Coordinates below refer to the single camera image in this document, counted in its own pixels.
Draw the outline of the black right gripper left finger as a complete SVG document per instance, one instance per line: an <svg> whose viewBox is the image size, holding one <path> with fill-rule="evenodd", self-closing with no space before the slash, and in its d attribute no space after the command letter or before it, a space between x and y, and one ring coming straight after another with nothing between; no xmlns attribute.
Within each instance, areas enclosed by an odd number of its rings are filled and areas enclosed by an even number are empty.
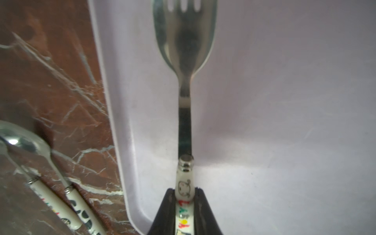
<svg viewBox="0 0 376 235"><path fill-rule="evenodd" d="M167 189L147 235L174 235L176 217L174 189Z"/></svg>

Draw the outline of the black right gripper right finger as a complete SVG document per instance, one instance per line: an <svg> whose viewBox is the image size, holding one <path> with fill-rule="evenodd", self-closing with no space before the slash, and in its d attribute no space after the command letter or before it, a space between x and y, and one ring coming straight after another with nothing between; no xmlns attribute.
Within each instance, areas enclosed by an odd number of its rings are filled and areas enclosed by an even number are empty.
<svg viewBox="0 0 376 235"><path fill-rule="evenodd" d="M196 235L223 235L205 193L200 188L195 188L194 231Z"/></svg>

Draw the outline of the white cartoon handle spoon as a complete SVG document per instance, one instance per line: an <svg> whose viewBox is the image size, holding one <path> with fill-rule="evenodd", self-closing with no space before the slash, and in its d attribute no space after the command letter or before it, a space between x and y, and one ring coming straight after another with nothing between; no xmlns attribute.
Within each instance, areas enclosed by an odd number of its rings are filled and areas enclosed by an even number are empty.
<svg viewBox="0 0 376 235"><path fill-rule="evenodd" d="M33 192L67 225L71 230L78 230L83 222L76 213L58 197L38 176L30 176L9 155L7 145L1 141L1 155L7 158L11 164L24 175L28 186Z"/></svg>

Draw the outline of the cow pattern handle spoon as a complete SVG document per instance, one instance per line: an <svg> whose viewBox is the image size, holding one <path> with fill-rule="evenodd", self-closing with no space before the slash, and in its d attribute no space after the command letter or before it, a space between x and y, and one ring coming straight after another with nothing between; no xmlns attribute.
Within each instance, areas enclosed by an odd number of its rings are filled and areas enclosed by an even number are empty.
<svg viewBox="0 0 376 235"><path fill-rule="evenodd" d="M33 132L6 121L1 121L1 138L13 146L32 154L45 157L65 186L65 195L78 218L88 229L88 232L91 235L106 234L106 229L91 207L86 203L74 185L63 176L57 164L52 160L52 149L45 140Z"/></svg>

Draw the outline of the white cartoon handle fork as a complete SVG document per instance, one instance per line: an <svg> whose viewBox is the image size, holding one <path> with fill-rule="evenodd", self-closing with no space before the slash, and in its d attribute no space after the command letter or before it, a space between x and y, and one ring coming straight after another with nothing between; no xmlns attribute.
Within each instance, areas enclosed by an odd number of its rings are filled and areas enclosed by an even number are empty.
<svg viewBox="0 0 376 235"><path fill-rule="evenodd" d="M176 170L175 235L195 235L194 157L192 154L191 83L210 56L214 41L217 1L152 1L157 45L178 78L178 164Z"/></svg>

